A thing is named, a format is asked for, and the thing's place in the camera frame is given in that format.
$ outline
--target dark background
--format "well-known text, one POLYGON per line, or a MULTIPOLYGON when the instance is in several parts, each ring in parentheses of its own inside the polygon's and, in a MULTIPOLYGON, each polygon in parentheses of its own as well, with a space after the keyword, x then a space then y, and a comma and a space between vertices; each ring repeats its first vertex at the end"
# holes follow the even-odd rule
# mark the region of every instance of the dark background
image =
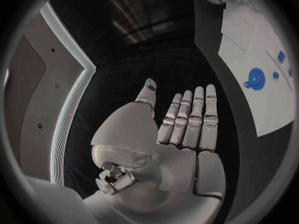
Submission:
MULTIPOLYGON (((294 27, 299 27, 297 17, 299 14, 299 0, 276 0, 284 8, 294 27)), ((21 4, 22 0, 0 0, 1 9, 1 24, 0 30, 3 31, 7 26, 7 21, 11 19, 13 13, 21 4)), ((276 205, 272 212, 261 222, 262 224, 272 223, 279 219, 296 220, 297 210, 297 186, 299 184, 299 176, 296 175, 294 181, 281 201, 276 205)), ((2 177, 0 178, 0 220, 1 223, 33 223, 34 221, 26 213, 26 211, 18 204, 10 192, 7 184, 2 177)))

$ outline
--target white light strip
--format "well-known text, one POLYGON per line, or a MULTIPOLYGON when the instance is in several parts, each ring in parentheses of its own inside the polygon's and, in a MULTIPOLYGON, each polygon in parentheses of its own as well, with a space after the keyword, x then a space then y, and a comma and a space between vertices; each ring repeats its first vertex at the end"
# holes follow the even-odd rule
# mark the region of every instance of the white light strip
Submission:
POLYGON ((65 28, 49 3, 47 3, 40 10, 40 12, 56 37, 84 68, 84 71, 82 71, 82 73, 76 80, 68 97, 65 100, 58 121, 56 123, 52 140, 50 161, 51 182, 63 186, 63 161, 68 133, 81 98, 91 78, 96 72, 96 66, 92 63, 92 61, 88 58, 85 52, 81 49, 75 39, 65 28))

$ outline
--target led light strip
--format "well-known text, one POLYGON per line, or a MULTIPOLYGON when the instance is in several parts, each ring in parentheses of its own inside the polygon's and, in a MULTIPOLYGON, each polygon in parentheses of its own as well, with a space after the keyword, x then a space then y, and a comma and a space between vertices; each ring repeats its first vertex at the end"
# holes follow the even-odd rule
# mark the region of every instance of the led light strip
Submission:
POLYGON ((65 100, 52 140, 50 163, 51 182, 63 186, 63 161, 68 133, 81 98, 96 72, 96 67, 71 36, 70 32, 65 28, 49 3, 47 3, 40 12, 56 37, 84 68, 65 100))

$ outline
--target blue button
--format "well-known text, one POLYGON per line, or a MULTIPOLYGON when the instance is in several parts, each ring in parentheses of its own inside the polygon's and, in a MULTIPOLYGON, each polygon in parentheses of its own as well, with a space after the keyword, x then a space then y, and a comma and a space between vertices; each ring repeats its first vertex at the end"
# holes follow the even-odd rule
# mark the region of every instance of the blue button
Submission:
POLYGON ((256 91, 261 90, 265 85, 264 72, 259 68, 250 71, 248 81, 244 83, 246 88, 252 88, 256 91))
POLYGON ((283 63, 284 60, 285 60, 285 58, 286 58, 286 55, 285 55, 282 51, 280 51, 279 54, 278 54, 278 60, 279 60, 281 63, 283 63))
POLYGON ((279 78, 278 72, 274 71, 273 72, 273 77, 274 77, 274 79, 278 79, 279 78))

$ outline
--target blue object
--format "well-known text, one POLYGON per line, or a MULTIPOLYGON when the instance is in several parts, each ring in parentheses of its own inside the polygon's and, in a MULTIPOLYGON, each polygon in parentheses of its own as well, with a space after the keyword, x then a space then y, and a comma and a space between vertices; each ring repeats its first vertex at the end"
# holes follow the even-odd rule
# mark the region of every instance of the blue object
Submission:
POLYGON ((252 88, 255 91, 261 90, 265 85, 264 72, 259 68, 254 68, 249 73, 248 81, 244 83, 246 88, 252 88))
POLYGON ((274 71, 273 72, 273 77, 274 77, 274 79, 278 79, 279 78, 278 72, 274 71))
POLYGON ((285 55, 282 51, 280 51, 279 54, 278 54, 278 60, 279 60, 281 63, 283 63, 284 60, 285 60, 285 58, 286 58, 286 55, 285 55))

